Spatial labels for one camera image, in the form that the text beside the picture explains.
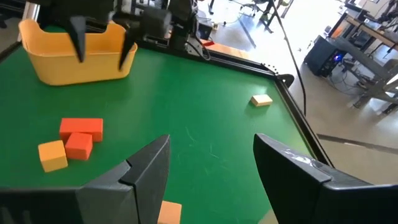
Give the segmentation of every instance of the gray floor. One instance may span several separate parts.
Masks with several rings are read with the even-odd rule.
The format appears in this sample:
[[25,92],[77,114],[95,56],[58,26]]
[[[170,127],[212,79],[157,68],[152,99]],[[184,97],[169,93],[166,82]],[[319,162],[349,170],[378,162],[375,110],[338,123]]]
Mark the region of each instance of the gray floor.
[[18,38],[18,23],[20,19],[11,18],[6,21],[7,28],[0,28],[0,52],[13,44]]
[[[200,9],[206,11],[207,3],[199,2]],[[322,14],[322,11],[317,11],[318,15],[309,16],[309,13],[302,14],[302,10],[300,7],[292,9],[284,20],[299,64],[307,53],[310,41],[325,27],[321,22],[311,20]],[[248,9],[240,11],[240,5],[234,2],[215,1],[215,14],[210,18],[213,22],[226,21],[227,24],[220,24],[219,29],[213,31],[211,36],[214,41],[248,51],[255,61],[275,66],[280,73],[297,76],[278,23],[274,21],[271,24],[274,33],[270,34],[258,23],[261,15],[245,15],[250,13]],[[11,19],[7,23],[9,28],[0,29],[0,50],[17,38],[18,20]],[[371,100],[360,110],[353,108],[351,105],[358,90],[340,82],[345,74],[339,69],[336,69],[332,79],[337,83],[335,86],[325,78],[314,76],[306,65],[301,65],[300,70],[307,91],[308,122],[320,135],[322,145],[336,168],[374,184],[398,182],[398,113],[380,115],[386,104],[379,100]],[[346,82],[351,85],[355,79],[348,74]],[[298,78],[290,91],[302,106],[303,97]]]

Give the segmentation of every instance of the orange block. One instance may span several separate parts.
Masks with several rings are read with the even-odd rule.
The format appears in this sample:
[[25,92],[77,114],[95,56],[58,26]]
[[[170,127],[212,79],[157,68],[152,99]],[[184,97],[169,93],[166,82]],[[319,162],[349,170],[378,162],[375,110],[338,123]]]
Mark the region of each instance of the orange block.
[[182,205],[173,202],[162,202],[158,224],[180,224]]
[[88,160],[93,150],[93,136],[85,133],[72,133],[65,145],[68,159]]
[[39,144],[39,157],[44,172],[51,172],[68,166],[65,148],[61,140]]
[[101,118],[62,118],[60,137],[66,142],[71,133],[86,133],[93,135],[94,142],[103,139],[103,123]]

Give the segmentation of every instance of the white wall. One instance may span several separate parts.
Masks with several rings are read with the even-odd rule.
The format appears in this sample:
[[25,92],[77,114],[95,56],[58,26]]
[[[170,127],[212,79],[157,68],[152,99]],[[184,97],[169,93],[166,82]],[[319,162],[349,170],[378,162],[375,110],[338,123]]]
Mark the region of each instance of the white wall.
[[374,3],[369,0],[360,0],[358,3],[363,9],[368,10],[370,15],[378,18],[386,9],[389,0],[380,0],[378,3]]

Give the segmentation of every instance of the cube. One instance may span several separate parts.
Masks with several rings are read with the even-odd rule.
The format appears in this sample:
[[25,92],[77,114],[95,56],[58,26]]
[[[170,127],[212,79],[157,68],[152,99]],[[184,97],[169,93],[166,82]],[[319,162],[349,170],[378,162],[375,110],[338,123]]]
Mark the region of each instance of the cube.
[[72,133],[65,145],[68,159],[88,160],[93,150],[93,136],[85,133]]
[[158,224],[180,224],[182,205],[179,203],[162,201]]
[[68,166],[67,155],[61,140],[39,144],[39,157],[44,172],[51,172]]
[[267,106],[272,103],[272,99],[268,95],[255,95],[250,100],[254,106]]
[[94,142],[103,139],[103,119],[101,118],[62,118],[60,137],[67,142],[71,133],[86,133],[93,136]]

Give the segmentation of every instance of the black table edge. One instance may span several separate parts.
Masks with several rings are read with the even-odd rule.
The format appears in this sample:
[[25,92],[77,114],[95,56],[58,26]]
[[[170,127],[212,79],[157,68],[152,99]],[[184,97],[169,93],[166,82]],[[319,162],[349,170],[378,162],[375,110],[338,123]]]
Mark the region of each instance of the black table edge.
[[10,56],[10,54],[12,54],[14,51],[16,51],[19,47],[21,46],[21,43],[19,41],[11,44],[10,46],[8,46],[5,50],[3,50],[2,52],[0,52],[0,63],[7,59],[8,56]]
[[[155,50],[163,54],[171,54],[177,57],[187,58],[202,63],[210,63],[213,65],[229,68],[232,70],[250,73],[251,75],[259,76],[262,78],[270,78],[271,80],[275,81],[276,87],[279,93],[282,95],[282,99],[284,99],[285,104],[287,105],[289,111],[293,116],[293,119],[295,120],[298,128],[300,129],[300,132],[304,135],[307,145],[310,146],[310,150],[313,154],[312,156],[316,157],[320,162],[333,167],[333,164],[331,163],[331,160],[327,156],[325,150],[322,148],[317,135],[312,131],[310,125],[305,119],[305,116],[303,115],[299,106],[297,105],[292,95],[290,94],[289,90],[287,89],[287,86],[285,85],[284,81],[279,80],[276,77],[275,73],[270,71],[263,64],[230,56],[227,54],[222,54],[212,50],[209,50],[211,60],[206,61],[200,57],[190,55],[185,52],[173,49],[167,49],[165,47],[161,47],[147,42],[138,42],[137,44],[140,46],[140,48],[143,49]],[[7,59],[8,56],[10,56],[13,52],[15,52],[20,46],[21,43],[17,41],[12,45],[10,45],[6,50],[0,52],[0,63],[5,59]]]

